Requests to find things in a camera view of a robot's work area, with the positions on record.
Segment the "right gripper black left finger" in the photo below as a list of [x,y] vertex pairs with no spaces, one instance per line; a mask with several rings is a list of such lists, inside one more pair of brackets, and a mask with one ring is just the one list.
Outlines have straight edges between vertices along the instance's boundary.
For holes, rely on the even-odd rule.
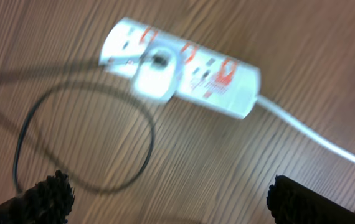
[[34,187],[0,204],[0,223],[66,224],[74,202],[75,192],[68,175],[57,170]]

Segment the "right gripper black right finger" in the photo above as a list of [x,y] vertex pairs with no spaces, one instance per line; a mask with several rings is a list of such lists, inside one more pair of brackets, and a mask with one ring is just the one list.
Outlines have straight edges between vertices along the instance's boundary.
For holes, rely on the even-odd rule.
[[355,213],[284,175],[267,192],[276,224],[355,224]]

